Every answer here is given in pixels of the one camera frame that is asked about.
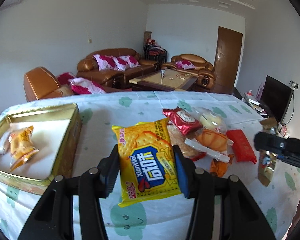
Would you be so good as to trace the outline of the small orange snack packet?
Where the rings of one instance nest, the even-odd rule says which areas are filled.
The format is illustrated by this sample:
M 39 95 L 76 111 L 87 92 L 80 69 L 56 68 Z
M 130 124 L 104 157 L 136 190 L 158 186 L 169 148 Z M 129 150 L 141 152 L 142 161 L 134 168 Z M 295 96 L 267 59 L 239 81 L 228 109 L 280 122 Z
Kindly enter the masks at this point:
M 234 154 L 230 154 L 229 157 L 230 157 L 230 160 L 228 163 L 224 163 L 222 161 L 212 159 L 211 165 L 210 165 L 210 173 L 214 174 L 215 176 L 217 176 L 219 178 L 222 178 L 226 174 L 228 167 L 232 164 Z

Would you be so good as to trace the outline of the black television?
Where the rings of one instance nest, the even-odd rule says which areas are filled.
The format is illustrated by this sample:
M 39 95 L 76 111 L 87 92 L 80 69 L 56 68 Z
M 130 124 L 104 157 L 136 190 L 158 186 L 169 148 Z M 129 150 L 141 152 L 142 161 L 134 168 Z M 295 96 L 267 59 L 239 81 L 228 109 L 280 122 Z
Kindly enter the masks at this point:
M 293 89 L 281 81 L 267 75 L 261 94 L 262 105 L 270 110 L 272 116 L 277 122 L 283 122 L 290 101 L 292 99 Z

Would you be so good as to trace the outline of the orange bread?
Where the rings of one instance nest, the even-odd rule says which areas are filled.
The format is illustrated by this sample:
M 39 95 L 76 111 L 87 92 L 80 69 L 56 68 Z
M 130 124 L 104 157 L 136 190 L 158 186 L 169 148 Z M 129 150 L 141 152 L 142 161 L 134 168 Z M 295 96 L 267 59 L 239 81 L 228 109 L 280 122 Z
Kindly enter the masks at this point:
M 234 142 L 223 133 L 203 129 L 195 138 L 185 139 L 185 144 L 217 161 L 228 163 L 230 161 L 228 146 L 232 146 Z

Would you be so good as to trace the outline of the gold metal tin box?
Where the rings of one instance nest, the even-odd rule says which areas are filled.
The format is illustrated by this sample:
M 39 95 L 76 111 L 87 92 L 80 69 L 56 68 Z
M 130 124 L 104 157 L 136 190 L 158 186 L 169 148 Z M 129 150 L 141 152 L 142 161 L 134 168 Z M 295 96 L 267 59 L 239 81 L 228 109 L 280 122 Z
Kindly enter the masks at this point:
M 0 139 L 7 131 L 34 127 L 36 153 L 28 162 L 10 170 L 10 152 L 0 154 L 0 182 L 29 193 L 42 195 L 53 178 L 71 177 L 82 122 L 75 103 L 32 107 L 0 117 Z

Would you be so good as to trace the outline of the pink white blanket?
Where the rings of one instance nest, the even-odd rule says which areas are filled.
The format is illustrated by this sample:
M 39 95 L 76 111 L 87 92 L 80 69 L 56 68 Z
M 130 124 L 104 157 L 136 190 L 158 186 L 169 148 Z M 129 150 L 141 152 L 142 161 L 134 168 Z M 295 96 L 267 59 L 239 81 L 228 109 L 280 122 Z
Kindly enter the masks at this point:
M 104 88 L 96 83 L 83 77 L 76 77 L 71 72 L 63 73 L 57 76 L 60 85 L 68 86 L 74 94 L 105 94 Z

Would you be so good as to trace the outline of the yellow cracker packet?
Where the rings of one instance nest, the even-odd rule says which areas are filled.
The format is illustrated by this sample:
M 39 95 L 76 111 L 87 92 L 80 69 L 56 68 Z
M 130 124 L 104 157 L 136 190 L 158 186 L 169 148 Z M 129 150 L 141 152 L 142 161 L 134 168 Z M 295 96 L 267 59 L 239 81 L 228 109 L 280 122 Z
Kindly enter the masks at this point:
M 119 207 L 181 194 L 168 123 L 164 118 L 130 127 L 111 127 L 119 153 Z

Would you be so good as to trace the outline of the red foil snack packet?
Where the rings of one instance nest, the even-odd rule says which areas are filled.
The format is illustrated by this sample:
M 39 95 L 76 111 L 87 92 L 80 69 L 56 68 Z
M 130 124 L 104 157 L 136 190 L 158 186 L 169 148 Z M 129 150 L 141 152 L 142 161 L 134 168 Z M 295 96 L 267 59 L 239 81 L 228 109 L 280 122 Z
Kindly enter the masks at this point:
M 168 109 L 164 108 L 162 110 L 163 115 L 169 118 L 170 122 L 179 129 L 183 136 L 189 133 L 195 132 L 202 127 L 201 123 L 191 116 L 187 111 L 182 108 Z

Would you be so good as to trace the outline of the pink white sofa cushions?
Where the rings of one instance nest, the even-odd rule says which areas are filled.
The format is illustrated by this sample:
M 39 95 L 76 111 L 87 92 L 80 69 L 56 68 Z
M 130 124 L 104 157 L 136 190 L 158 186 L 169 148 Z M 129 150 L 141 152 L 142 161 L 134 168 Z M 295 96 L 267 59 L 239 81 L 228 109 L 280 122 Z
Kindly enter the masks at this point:
M 95 54 L 93 55 L 93 57 L 97 61 L 98 70 L 125 71 L 140 66 L 139 62 L 133 56 L 130 55 L 114 57 Z

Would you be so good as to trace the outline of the brown leather three-seat sofa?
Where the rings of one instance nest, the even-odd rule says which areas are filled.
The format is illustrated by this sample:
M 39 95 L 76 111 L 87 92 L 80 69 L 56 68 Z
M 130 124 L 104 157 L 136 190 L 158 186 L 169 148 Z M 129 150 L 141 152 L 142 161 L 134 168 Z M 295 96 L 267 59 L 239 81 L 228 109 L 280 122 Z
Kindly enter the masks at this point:
M 159 71 L 157 61 L 145 60 L 130 48 L 94 51 L 77 65 L 77 77 L 95 81 L 106 87 L 124 89 L 129 80 Z

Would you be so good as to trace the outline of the wooden coffee table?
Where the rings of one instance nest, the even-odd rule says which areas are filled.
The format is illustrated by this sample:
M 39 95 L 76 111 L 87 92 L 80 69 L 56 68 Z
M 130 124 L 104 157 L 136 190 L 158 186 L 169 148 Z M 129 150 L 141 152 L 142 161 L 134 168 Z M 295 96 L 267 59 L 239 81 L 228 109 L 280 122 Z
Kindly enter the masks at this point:
M 157 71 L 129 80 L 134 91 L 162 92 L 192 91 L 196 82 L 195 76 L 171 69 L 165 69 L 165 77 L 161 77 L 161 71 Z

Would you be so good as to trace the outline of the white wrapped candy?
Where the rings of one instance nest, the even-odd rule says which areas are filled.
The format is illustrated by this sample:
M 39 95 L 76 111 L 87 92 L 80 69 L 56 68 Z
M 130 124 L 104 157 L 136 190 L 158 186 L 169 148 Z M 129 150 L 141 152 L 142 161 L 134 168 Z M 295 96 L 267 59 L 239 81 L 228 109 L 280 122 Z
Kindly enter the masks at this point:
M 10 130 L 7 130 L 0 138 L 0 155 L 4 155 L 10 149 Z

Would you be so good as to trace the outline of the rice cracker clear packet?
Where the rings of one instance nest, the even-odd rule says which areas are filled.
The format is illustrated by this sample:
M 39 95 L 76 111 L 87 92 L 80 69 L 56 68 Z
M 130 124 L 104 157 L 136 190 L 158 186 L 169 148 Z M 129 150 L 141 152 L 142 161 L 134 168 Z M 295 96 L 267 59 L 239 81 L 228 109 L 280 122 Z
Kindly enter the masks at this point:
M 206 156 L 206 153 L 198 152 L 194 148 L 185 144 L 186 138 L 174 125 L 168 125 L 167 130 L 170 136 L 171 144 L 178 145 L 184 157 L 189 158 L 192 161 L 198 161 L 199 159 L 203 159 Z

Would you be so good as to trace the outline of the tv stand with clutter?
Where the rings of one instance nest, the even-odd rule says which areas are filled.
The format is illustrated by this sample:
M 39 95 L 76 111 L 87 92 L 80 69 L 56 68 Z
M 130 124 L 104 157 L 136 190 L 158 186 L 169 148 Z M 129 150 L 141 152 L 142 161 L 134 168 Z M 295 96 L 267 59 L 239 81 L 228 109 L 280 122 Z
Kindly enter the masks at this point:
M 240 92 L 236 87 L 233 87 L 232 95 L 243 101 L 246 105 L 255 110 L 263 118 L 275 118 L 270 108 L 262 101 L 257 100 L 257 98 L 252 94 L 251 91 L 243 93 Z

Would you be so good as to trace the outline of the stack of dark stools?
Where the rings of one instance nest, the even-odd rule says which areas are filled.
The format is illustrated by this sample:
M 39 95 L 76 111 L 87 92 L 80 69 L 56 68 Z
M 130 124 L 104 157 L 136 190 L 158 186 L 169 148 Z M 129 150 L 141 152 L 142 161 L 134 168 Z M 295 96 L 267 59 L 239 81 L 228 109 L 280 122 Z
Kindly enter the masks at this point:
M 143 53 L 146 60 L 158 61 L 160 64 L 167 62 L 167 50 L 148 38 L 143 46 Z

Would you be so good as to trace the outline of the brown wooden door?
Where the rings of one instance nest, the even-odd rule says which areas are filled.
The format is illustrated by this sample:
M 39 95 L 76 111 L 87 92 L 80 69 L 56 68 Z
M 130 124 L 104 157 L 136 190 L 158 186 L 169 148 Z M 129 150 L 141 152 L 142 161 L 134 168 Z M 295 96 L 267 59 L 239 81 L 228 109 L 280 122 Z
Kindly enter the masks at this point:
M 218 27 L 214 93 L 231 94 L 238 72 L 242 41 L 242 33 Z

